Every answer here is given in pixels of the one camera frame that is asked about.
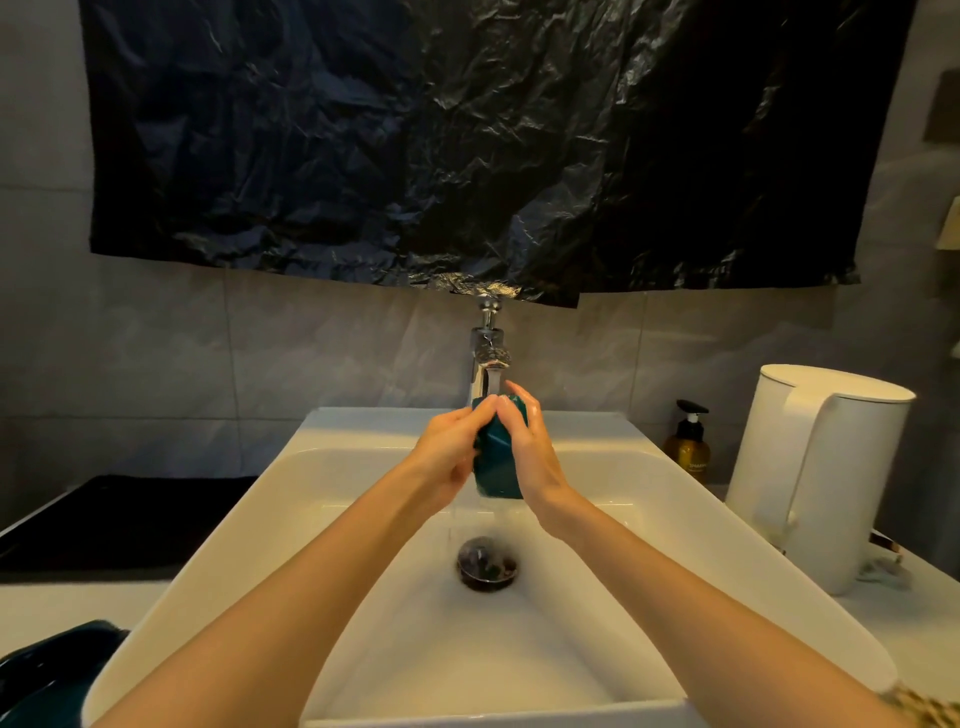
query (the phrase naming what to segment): faucet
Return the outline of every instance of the faucet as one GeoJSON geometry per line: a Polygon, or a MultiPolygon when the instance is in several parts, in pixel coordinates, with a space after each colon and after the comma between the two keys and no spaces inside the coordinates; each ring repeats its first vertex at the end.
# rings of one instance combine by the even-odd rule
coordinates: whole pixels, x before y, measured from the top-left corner
{"type": "Polygon", "coordinates": [[[500,393],[500,377],[510,367],[510,353],[503,345],[503,329],[495,328],[496,313],[502,307],[493,296],[479,297],[483,326],[470,332],[473,365],[467,405],[478,397],[500,393]]]}

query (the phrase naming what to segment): sink basin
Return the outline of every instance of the sink basin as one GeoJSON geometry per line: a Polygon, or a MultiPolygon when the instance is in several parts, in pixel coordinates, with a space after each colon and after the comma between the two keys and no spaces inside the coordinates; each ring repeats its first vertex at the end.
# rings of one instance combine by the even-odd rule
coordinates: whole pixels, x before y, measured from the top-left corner
{"type": "MultiPolygon", "coordinates": [[[[298,432],[123,643],[84,703],[89,725],[156,665],[320,533],[397,463],[437,410],[323,408],[298,432]]],[[[882,646],[622,416],[548,412],[577,490],[875,692],[882,646]]],[[[598,728],[704,725],[646,635],[522,501],[472,480],[403,548],[337,642],[302,725],[598,728]],[[468,590],[459,546],[494,535],[516,583],[468,590]]]]}

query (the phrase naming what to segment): bathroom wall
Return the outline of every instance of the bathroom wall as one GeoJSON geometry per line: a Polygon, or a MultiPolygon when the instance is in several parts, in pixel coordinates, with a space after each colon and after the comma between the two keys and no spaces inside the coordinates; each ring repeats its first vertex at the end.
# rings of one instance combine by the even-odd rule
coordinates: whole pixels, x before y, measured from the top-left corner
{"type": "MultiPolygon", "coordinates": [[[[729,478],[763,363],[914,388],[882,522],[960,564],[946,527],[947,514],[960,520],[960,457],[945,455],[960,450],[947,359],[960,302],[951,254],[933,250],[960,194],[960,149],[921,142],[938,74],[960,65],[958,37],[960,0],[921,0],[858,247],[862,285],[604,294],[576,311],[509,302],[513,376],[547,407],[623,411],[656,441],[675,398],[700,401],[715,483],[729,478]]],[[[76,0],[0,4],[0,69],[0,523],[104,471],[257,473],[317,405],[463,401],[467,298],[86,251],[76,0]]]]}

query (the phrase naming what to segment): kettle handle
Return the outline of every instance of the kettle handle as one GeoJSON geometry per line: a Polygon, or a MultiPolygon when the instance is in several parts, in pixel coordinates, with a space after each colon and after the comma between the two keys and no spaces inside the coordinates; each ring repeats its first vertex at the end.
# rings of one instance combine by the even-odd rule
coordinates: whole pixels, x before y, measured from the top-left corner
{"type": "Polygon", "coordinates": [[[783,403],[778,448],[770,482],[763,489],[756,506],[755,523],[775,546],[793,525],[790,506],[797,494],[797,484],[804,469],[810,437],[820,412],[833,396],[829,390],[794,387],[783,403]]]}

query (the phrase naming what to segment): electric kettle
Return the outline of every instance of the electric kettle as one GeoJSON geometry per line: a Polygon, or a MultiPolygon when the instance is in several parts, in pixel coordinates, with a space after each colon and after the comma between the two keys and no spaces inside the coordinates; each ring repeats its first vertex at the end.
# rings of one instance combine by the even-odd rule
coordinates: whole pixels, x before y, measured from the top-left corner
{"type": "Polygon", "coordinates": [[[730,509],[828,594],[866,553],[913,392],[793,364],[760,369],[730,509]]]}

